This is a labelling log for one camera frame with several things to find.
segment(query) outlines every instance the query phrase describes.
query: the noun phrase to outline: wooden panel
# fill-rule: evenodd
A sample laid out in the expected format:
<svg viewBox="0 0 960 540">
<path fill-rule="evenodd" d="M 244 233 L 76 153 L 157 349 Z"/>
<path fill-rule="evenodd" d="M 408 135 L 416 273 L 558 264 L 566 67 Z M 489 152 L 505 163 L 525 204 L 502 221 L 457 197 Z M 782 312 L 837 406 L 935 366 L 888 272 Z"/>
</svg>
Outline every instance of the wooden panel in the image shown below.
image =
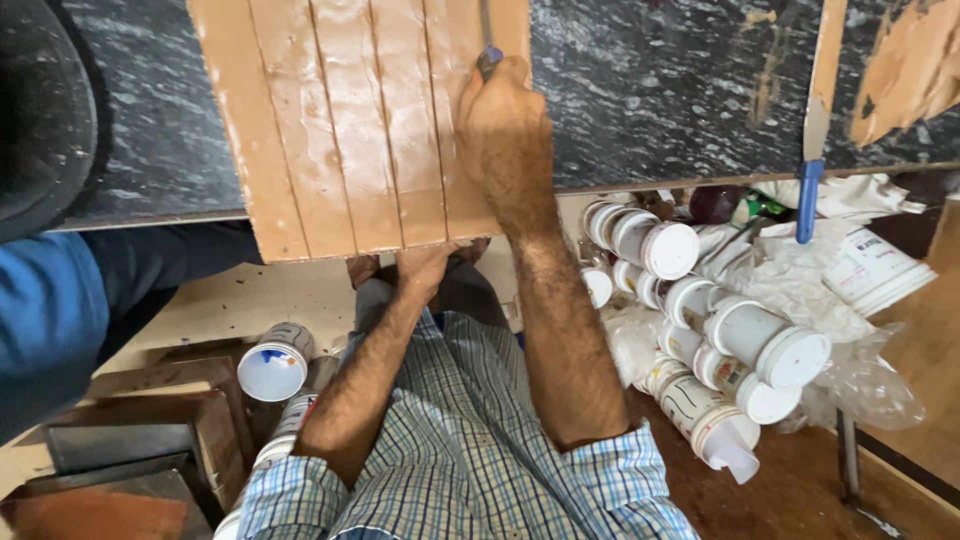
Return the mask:
<svg viewBox="0 0 960 540">
<path fill-rule="evenodd" d="M 403 245 L 444 242 L 444 183 L 423 2 L 372 0 L 371 7 Z"/>
<path fill-rule="evenodd" d="M 250 0 L 250 5 L 310 257 L 353 255 L 310 0 Z"/>
<path fill-rule="evenodd" d="M 666 464 L 670 499 L 705 540 L 743 538 L 889 538 L 840 503 L 836 435 L 807 428 L 781 434 L 765 428 L 756 447 L 760 470 L 737 485 L 694 457 L 686 439 L 650 396 L 630 393 L 635 418 L 650 421 Z M 869 458 L 861 458 L 863 506 L 911 538 L 952 538 L 960 518 L 939 500 Z"/>
<path fill-rule="evenodd" d="M 188 7 L 260 255 L 309 258 L 250 10 L 230 0 L 190 0 Z"/>
<path fill-rule="evenodd" d="M 518 2 L 526 7 L 526 2 Z M 478 0 L 425 0 L 437 137 L 450 239 L 499 233 L 483 196 L 457 161 L 454 121 L 470 70 L 483 50 Z"/>
<path fill-rule="evenodd" d="M 313 6 L 357 250 L 374 253 L 399 249 L 403 238 L 370 3 L 314 0 Z"/>
<path fill-rule="evenodd" d="M 926 262 L 940 277 L 871 318 L 907 324 L 881 354 L 924 403 L 926 419 L 909 430 L 861 428 L 960 488 L 960 201 L 944 208 Z"/>
</svg>

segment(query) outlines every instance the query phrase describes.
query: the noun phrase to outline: countertop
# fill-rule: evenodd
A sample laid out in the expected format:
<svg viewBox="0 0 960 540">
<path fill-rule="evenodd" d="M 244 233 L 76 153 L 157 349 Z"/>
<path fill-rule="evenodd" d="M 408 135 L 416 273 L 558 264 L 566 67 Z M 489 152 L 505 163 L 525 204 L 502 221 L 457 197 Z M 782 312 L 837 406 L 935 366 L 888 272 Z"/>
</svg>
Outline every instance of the countertop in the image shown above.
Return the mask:
<svg viewBox="0 0 960 540">
<path fill-rule="evenodd" d="M 244 216 L 184 0 L 51 1 L 87 63 L 102 127 L 94 174 L 62 226 Z M 958 108 L 863 149 L 847 141 L 860 74 L 895 3 L 850 0 L 829 169 L 960 161 Z M 530 0 L 557 188 L 794 171 L 819 10 L 810 0 Z"/>
</svg>

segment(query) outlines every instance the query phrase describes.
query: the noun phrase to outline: man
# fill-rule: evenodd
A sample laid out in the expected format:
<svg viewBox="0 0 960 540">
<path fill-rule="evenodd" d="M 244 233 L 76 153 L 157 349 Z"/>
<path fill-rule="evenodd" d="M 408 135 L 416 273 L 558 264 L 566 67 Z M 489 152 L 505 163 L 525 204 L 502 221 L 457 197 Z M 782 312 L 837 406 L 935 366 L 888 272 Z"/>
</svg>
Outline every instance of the man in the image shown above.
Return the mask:
<svg viewBox="0 0 960 540">
<path fill-rule="evenodd" d="M 183 283 L 261 263 L 250 224 L 46 233 L 0 245 L 0 445 L 75 405 Z"/>
<path fill-rule="evenodd" d="M 490 309 L 451 307 L 451 288 L 491 292 L 447 262 L 452 246 L 398 254 L 396 290 L 359 285 L 358 335 L 293 453 L 254 471 L 242 537 L 696 537 L 649 428 L 628 421 L 526 75 L 519 58 L 486 85 L 474 72 L 458 121 L 464 166 L 513 248 L 526 355 Z M 434 295 L 442 327 L 424 309 Z"/>
</svg>

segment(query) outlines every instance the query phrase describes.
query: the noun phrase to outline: tool handle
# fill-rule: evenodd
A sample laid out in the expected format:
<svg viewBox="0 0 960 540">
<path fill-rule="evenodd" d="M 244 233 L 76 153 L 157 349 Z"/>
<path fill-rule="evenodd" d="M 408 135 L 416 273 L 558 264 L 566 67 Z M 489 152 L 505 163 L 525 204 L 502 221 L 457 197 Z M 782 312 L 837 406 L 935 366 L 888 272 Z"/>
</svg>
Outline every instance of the tool handle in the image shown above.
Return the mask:
<svg viewBox="0 0 960 540">
<path fill-rule="evenodd" d="M 800 166 L 800 203 L 797 205 L 797 243 L 805 244 L 813 238 L 813 224 L 817 217 L 817 186 L 824 176 L 824 161 L 804 161 Z"/>
<path fill-rule="evenodd" d="M 501 60 L 503 60 L 503 51 L 492 45 L 480 53 L 480 58 L 477 59 L 477 69 L 480 70 L 484 83 L 493 76 L 493 72 L 496 71 L 496 67 Z"/>
</svg>

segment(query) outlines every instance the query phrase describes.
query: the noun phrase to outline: blue cloth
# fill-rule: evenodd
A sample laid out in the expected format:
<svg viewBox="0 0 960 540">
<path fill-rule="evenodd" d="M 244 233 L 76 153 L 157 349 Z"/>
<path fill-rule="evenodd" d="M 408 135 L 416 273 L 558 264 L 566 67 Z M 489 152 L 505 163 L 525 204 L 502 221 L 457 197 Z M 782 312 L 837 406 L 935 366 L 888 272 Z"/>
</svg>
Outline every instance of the blue cloth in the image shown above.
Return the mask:
<svg viewBox="0 0 960 540">
<path fill-rule="evenodd" d="M 354 490 L 322 459 L 261 464 L 240 537 L 696 538 L 664 473 L 645 422 L 557 453 L 514 336 L 451 311 L 440 332 L 425 310 Z"/>
<path fill-rule="evenodd" d="M 84 396 L 108 324 L 79 234 L 0 244 L 0 444 Z"/>
</svg>

